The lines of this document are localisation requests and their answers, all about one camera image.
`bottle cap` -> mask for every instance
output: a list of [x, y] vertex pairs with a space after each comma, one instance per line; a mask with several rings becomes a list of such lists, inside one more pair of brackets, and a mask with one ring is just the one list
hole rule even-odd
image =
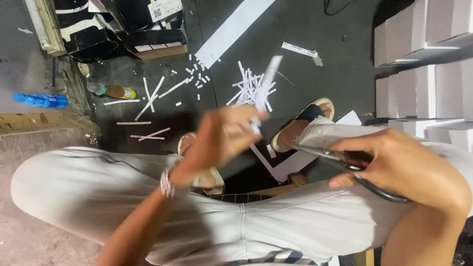
[[17, 103], [22, 103], [25, 101], [25, 95], [23, 93], [15, 92], [13, 93], [13, 100]]

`person's right hand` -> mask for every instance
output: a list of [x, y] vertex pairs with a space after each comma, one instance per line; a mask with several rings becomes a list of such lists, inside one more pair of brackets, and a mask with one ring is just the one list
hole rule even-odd
[[[445, 159], [434, 154], [409, 134], [386, 129], [370, 135], [346, 138], [332, 144], [336, 151], [366, 151], [374, 156], [358, 174], [415, 202], [445, 212], [467, 215], [472, 205], [470, 187]], [[329, 186], [352, 186], [354, 173], [330, 179]]]

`brown bottle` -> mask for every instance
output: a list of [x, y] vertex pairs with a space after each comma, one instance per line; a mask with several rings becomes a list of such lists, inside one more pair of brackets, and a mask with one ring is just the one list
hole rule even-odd
[[105, 85], [102, 83], [89, 83], [87, 89], [97, 95], [108, 95], [110, 97], [133, 100], [136, 98], [136, 91], [131, 88], [119, 85]]

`cable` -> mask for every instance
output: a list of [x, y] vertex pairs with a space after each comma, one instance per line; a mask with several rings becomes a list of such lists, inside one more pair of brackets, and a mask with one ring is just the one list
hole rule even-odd
[[328, 9], [328, 5], [330, 5], [330, 0], [324, 0], [324, 13], [325, 13], [326, 15], [328, 15], [328, 16], [335, 16], [335, 15], [337, 15], [338, 13], [340, 13], [342, 10], [344, 10], [345, 7], [347, 7], [347, 6], [350, 5], [350, 4], [351, 4], [351, 1], [348, 2], [348, 4], [346, 4], [344, 7], [342, 7], [342, 9], [340, 9], [339, 11], [337, 11], [337, 12], [335, 12], [335, 13], [332, 13], [332, 14], [329, 14], [329, 13], [327, 12], [327, 9]]

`hand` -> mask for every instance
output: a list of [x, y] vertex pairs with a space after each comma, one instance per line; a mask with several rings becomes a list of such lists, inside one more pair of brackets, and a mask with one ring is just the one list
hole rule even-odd
[[193, 174], [211, 167], [223, 166], [246, 150], [251, 143], [259, 141], [262, 136], [254, 133], [250, 120], [258, 118], [263, 121], [268, 117], [268, 113], [259, 113], [251, 105], [228, 106], [207, 111], [194, 143], [173, 171], [173, 173], [177, 171], [180, 176], [183, 176], [182, 178], [185, 178], [177, 182], [190, 183], [194, 177]]
[[[418, 203], [446, 212], [468, 214], [471, 190], [463, 176], [445, 159], [434, 154], [409, 134], [393, 129], [341, 139], [336, 151], [366, 151], [374, 156], [360, 176]], [[352, 186], [353, 173], [333, 177], [330, 187]]]

